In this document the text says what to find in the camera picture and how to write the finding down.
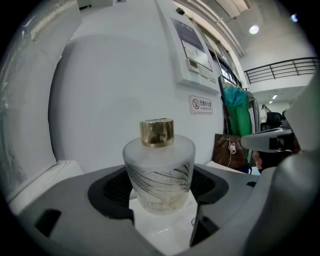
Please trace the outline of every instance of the reed diffuser bottle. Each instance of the reed diffuser bottle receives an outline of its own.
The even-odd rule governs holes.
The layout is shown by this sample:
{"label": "reed diffuser bottle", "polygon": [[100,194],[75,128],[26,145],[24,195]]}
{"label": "reed diffuser bottle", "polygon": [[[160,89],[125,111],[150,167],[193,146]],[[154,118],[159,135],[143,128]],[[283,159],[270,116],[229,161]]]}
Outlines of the reed diffuser bottle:
{"label": "reed diffuser bottle", "polygon": [[195,144],[174,134],[168,118],[140,122],[141,138],[123,149],[123,159],[142,207],[156,215],[181,209],[188,197],[195,163]]}

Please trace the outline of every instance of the gold cap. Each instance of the gold cap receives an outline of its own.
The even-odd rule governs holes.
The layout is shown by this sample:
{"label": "gold cap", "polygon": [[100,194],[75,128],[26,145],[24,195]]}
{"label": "gold cap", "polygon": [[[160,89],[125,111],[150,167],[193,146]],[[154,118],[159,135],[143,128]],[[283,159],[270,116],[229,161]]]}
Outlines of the gold cap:
{"label": "gold cap", "polygon": [[174,143],[174,121],[168,118],[140,122],[141,142],[149,148],[161,148]]}

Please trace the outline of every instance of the brown handbag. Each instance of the brown handbag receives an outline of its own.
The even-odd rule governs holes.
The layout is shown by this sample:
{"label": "brown handbag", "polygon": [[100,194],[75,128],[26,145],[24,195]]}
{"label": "brown handbag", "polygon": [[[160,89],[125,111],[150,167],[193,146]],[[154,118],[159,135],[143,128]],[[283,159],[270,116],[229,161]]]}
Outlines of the brown handbag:
{"label": "brown handbag", "polygon": [[223,103],[223,113],[227,134],[215,134],[212,160],[217,164],[242,171],[245,166],[246,149],[241,146],[240,136],[229,134],[227,115],[232,118],[237,132],[240,135],[238,124],[235,122],[225,103]]}

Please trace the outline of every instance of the black chair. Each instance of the black chair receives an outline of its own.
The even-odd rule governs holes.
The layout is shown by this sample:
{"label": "black chair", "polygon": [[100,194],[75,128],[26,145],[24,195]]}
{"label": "black chair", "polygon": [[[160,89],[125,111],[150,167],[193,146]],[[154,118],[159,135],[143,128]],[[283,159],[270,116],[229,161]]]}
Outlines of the black chair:
{"label": "black chair", "polygon": [[260,124],[260,131],[271,130],[281,126],[282,115],[277,112],[266,113],[266,122]]}

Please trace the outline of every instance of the metal railing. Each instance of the metal railing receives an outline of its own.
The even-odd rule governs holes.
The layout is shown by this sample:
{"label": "metal railing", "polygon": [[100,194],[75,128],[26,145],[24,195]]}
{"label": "metal railing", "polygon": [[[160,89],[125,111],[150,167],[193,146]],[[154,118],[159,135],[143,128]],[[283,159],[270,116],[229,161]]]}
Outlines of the metal railing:
{"label": "metal railing", "polygon": [[244,71],[249,83],[256,83],[269,79],[314,74],[319,67],[318,57],[294,58],[259,66]]}

